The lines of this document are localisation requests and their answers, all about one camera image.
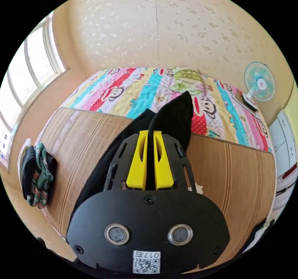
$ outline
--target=electric fan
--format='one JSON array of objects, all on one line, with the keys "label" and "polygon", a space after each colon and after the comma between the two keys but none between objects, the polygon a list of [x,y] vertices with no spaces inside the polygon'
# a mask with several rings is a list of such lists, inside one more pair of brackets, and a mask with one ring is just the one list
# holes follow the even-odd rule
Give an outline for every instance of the electric fan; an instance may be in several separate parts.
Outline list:
[{"label": "electric fan", "polygon": [[259,101],[268,101],[276,91],[276,83],[272,72],[267,65],[260,62],[252,62],[246,67],[244,83],[248,93],[242,93],[242,100],[252,111],[258,110],[253,98]]}]

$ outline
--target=label sticker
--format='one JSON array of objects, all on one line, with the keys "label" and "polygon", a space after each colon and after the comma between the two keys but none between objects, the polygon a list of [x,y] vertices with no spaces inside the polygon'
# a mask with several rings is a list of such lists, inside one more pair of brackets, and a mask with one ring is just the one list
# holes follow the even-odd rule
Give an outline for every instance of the label sticker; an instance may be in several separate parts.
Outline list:
[{"label": "label sticker", "polygon": [[160,274],[160,252],[133,252],[133,273]]}]

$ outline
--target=bamboo mat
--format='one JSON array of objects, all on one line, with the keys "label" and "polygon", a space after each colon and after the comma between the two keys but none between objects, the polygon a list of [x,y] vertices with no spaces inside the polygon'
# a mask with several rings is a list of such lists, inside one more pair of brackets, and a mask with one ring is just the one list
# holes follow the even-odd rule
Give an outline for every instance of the bamboo mat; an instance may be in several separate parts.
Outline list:
[{"label": "bamboo mat", "polygon": [[[62,236],[66,236],[70,214],[86,180],[106,148],[130,122],[124,117],[60,108],[46,126],[40,141],[57,159],[58,168],[44,211]],[[253,227],[267,217],[274,195],[274,157],[199,135],[191,136],[187,156],[196,183],[221,209],[231,235],[227,248],[212,265],[216,266],[232,259]]]}]

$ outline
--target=screw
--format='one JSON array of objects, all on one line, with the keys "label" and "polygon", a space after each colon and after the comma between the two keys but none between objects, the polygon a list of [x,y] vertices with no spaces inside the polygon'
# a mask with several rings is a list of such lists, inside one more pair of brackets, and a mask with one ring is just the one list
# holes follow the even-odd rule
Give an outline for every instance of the screw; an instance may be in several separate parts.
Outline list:
[{"label": "screw", "polygon": [[154,198],[152,196],[148,195],[145,197],[144,202],[147,205],[151,205],[154,203]]},{"label": "screw", "polygon": [[75,250],[75,252],[78,253],[78,254],[83,254],[83,253],[84,253],[83,248],[82,248],[81,246],[79,246],[79,245],[75,245],[75,246],[74,246],[74,250]]},{"label": "screw", "polygon": [[218,254],[222,253],[222,251],[223,251],[222,246],[217,246],[217,247],[214,249],[213,254],[218,255]]}]

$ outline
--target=yellow bracket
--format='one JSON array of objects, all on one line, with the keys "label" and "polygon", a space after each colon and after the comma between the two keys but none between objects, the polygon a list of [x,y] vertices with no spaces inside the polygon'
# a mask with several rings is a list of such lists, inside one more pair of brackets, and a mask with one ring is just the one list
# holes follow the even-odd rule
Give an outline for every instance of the yellow bracket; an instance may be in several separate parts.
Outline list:
[{"label": "yellow bracket", "polygon": [[171,188],[174,180],[161,131],[154,131],[153,140],[156,190]]},{"label": "yellow bracket", "polygon": [[137,147],[133,155],[126,180],[129,188],[145,190],[147,177],[148,130],[140,131]]}]

